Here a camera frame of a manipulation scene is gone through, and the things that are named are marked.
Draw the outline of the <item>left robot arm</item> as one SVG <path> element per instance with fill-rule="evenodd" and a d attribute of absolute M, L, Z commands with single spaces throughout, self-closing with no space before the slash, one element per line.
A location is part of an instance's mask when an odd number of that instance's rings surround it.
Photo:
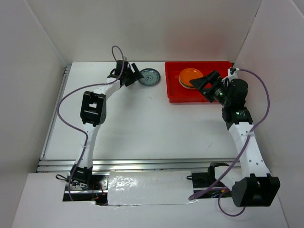
<path fill-rule="evenodd" d="M 83 94 L 80 117 L 85 133 L 79 155 L 71 169 L 71 181 L 87 190 L 94 184 L 93 152 L 98 131 L 106 119 L 107 99 L 121 87 L 134 84 L 143 76 L 135 63 L 118 60 L 116 68 L 110 72 L 105 84 L 94 91 L 85 91 Z"/>

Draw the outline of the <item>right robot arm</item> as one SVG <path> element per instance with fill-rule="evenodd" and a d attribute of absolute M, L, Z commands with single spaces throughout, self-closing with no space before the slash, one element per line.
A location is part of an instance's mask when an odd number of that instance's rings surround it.
<path fill-rule="evenodd" d="M 210 186 L 192 194 L 189 200 L 205 195 L 222 183 L 230 190 L 235 206 L 269 207 L 280 188 L 280 180 L 267 168 L 254 133 L 265 118 L 253 123 L 245 106 L 248 84 L 237 77 L 237 71 L 229 69 L 225 78 L 213 71 L 190 80 L 208 101 L 218 101 L 222 105 L 222 118 L 234 140 L 237 157 L 230 165 L 211 164 L 207 174 Z"/>

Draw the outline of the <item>beige floral plate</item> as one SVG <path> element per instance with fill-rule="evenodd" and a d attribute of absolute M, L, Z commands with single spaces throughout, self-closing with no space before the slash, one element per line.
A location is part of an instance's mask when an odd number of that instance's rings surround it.
<path fill-rule="evenodd" d="M 195 87 L 193 86 L 189 86 L 189 85 L 186 85 L 185 83 L 183 83 L 183 81 L 181 80 L 181 78 L 179 77 L 179 83 L 182 87 L 188 89 L 188 90 L 195 90 Z"/>

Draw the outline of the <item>orange plate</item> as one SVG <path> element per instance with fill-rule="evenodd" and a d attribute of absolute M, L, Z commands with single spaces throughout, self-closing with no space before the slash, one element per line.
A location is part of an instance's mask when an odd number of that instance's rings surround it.
<path fill-rule="evenodd" d="M 190 80 L 197 79 L 203 77 L 203 74 L 195 69 L 195 68 L 186 68 L 182 70 L 179 74 L 179 81 L 188 87 L 191 87 L 192 84 L 190 83 Z"/>

